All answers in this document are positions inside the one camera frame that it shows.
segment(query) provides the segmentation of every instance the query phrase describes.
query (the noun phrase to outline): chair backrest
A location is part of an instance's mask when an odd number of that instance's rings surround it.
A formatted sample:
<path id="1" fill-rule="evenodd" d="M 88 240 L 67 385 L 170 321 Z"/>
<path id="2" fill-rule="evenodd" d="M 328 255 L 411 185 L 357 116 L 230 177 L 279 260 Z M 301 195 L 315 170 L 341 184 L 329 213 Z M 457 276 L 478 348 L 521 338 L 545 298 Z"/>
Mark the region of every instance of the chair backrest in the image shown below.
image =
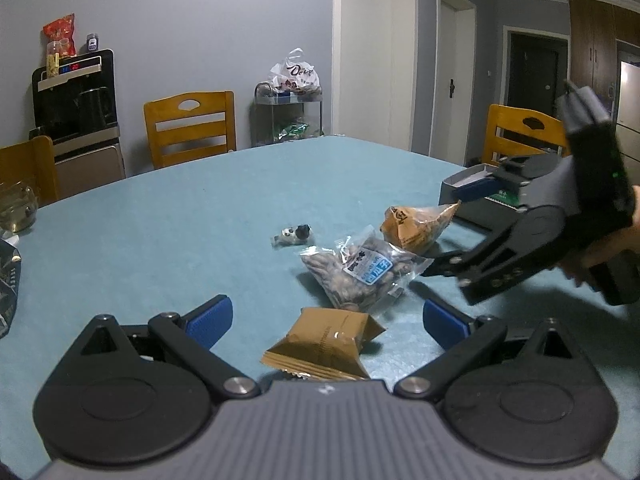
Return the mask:
<path id="1" fill-rule="evenodd" d="M 180 104 L 185 101 L 196 101 L 198 106 L 191 110 L 182 110 Z M 234 93 L 227 92 L 188 92 L 144 105 L 146 136 L 151 150 L 154 168 L 165 168 L 188 160 L 196 160 L 211 155 L 236 150 L 236 117 L 234 114 Z M 165 121 L 187 119 L 202 115 L 224 112 L 221 121 L 179 126 L 158 131 L 157 124 Z M 224 144 L 201 146 L 175 153 L 163 153 L 163 148 L 190 142 L 192 140 L 209 139 L 225 136 Z"/>
<path id="2" fill-rule="evenodd" d="M 489 106 L 489 116 L 486 121 L 486 136 L 482 162 L 497 165 L 494 153 L 501 155 L 535 155 L 544 153 L 542 150 L 521 144 L 514 140 L 497 136 L 497 129 L 503 128 L 537 140 L 556 144 L 562 147 L 562 156 L 569 154 L 569 145 L 564 134 L 562 122 L 535 110 L 525 108 L 511 108 L 503 105 Z"/>
<path id="3" fill-rule="evenodd" d="M 60 200 L 53 142 L 37 136 L 27 142 L 0 148 L 0 183 L 28 182 L 34 186 L 40 206 Z"/>

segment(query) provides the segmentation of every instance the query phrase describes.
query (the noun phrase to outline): wall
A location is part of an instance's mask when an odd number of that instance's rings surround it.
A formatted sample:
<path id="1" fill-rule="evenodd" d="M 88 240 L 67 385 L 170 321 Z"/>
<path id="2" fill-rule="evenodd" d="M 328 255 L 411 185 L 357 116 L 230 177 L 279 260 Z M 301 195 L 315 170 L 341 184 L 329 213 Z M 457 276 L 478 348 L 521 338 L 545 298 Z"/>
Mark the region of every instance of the wall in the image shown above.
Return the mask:
<path id="1" fill-rule="evenodd" d="M 70 12 L 77 46 L 96 32 L 100 47 L 114 51 L 128 174 L 151 169 L 142 105 L 182 92 L 235 92 L 238 148 L 247 148 L 254 87 L 297 46 L 318 70 L 330 124 L 332 0 L 0 0 L 0 146 L 33 128 L 42 26 Z"/>
<path id="2" fill-rule="evenodd" d="M 497 0 L 469 0 L 476 4 L 476 70 L 466 158 L 479 156 L 489 105 L 493 102 L 497 53 Z M 415 95 L 412 151 L 427 154 L 433 112 L 436 56 L 436 0 L 418 0 L 418 77 Z"/>
<path id="3" fill-rule="evenodd" d="M 571 34 L 569 22 L 569 4 L 548 0 L 498 0 L 498 56 L 496 60 L 496 78 L 494 99 L 500 101 L 500 83 L 502 78 L 502 40 L 505 25 L 511 27 L 544 30 L 556 34 Z"/>

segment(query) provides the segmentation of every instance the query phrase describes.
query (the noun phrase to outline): snack bag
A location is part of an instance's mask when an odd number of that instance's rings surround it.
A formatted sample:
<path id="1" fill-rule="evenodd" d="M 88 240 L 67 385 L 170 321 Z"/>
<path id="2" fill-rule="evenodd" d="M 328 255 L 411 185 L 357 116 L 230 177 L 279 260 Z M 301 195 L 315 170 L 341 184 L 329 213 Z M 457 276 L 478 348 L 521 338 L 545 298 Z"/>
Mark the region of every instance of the snack bag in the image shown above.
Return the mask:
<path id="1" fill-rule="evenodd" d="M 385 240 L 413 254 L 424 254 L 442 234 L 460 202 L 437 207 L 394 206 L 385 211 L 380 226 Z"/>
<path id="2" fill-rule="evenodd" d="M 277 92 L 315 92 L 320 89 L 320 78 L 312 65 L 303 61 L 301 48 L 289 52 L 280 63 L 276 63 L 267 81 Z"/>
<path id="3" fill-rule="evenodd" d="M 313 246 L 300 257 L 335 308 L 359 312 L 387 294 L 398 298 L 433 261 L 379 240 L 372 226 L 336 242 L 336 250 Z"/>
<path id="4" fill-rule="evenodd" d="M 63 38 L 67 38 L 69 40 L 68 43 L 66 43 L 66 41 L 63 42 L 64 45 L 68 44 L 68 50 L 62 51 L 60 57 L 76 55 L 76 46 L 74 45 L 75 18 L 75 14 L 68 14 L 42 27 L 42 31 L 44 32 L 44 35 L 47 37 L 49 42 L 60 41 Z"/>
<path id="5" fill-rule="evenodd" d="M 287 335 L 260 362 L 318 380 L 368 379 L 360 350 L 385 331 L 369 314 L 334 308 L 303 308 Z"/>
<path id="6" fill-rule="evenodd" d="M 273 142 L 305 139 L 309 125 L 302 119 L 295 119 L 286 126 L 277 126 L 273 132 Z"/>

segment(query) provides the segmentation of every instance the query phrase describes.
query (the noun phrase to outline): blue gripper pad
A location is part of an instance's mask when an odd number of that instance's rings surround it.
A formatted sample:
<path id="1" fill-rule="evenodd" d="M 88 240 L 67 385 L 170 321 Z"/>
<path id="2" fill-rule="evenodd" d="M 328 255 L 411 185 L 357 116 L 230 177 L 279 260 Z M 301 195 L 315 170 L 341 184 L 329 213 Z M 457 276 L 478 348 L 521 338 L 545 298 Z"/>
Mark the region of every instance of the blue gripper pad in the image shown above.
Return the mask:
<path id="1" fill-rule="evenodd" d="M 452 196 L 455 200 L 462 200 L 462 202 L 473 202 L 479 198 L 485 196 L 491 196 L 498 193 L 502 189 L 502 184 L 493 178 L 488 176 L 466 186 L 460 186 L 452 190 Z"/>
<path id="2" fill-rule="evenodd" d="M 433 300 L 424 302 L 422 323 L 429 335 L 445 350 L 471 335 L 468 323 L 458 319 Z"/>
<path id="3" fill-rule="evenodd" d="M 182 316 L 186 334 L 207 350 L 231 328 L 233 319 L 233 305 L 223 294 Z"/>

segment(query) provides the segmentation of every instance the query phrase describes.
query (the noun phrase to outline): brown snack packet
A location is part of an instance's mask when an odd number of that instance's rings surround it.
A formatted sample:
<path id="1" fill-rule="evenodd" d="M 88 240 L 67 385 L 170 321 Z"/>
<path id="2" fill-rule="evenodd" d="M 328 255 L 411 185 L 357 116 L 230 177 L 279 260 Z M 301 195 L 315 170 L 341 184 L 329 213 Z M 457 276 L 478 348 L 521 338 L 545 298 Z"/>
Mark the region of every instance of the brown snack packet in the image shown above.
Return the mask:
<path id="1" fill-rule="evenodd" d="M 442 234 L 460 202 L 437 207 L 393 206 L 380 226 L 385 240 L 413 254 L 424 254 Z"/>
<path id="2" fill-rule="evenodd" d="M 308 307 L 261 363 L 319 380 L 369 379 L 360 362 L 362 344 L 385 331 L 369 314 Z"/>

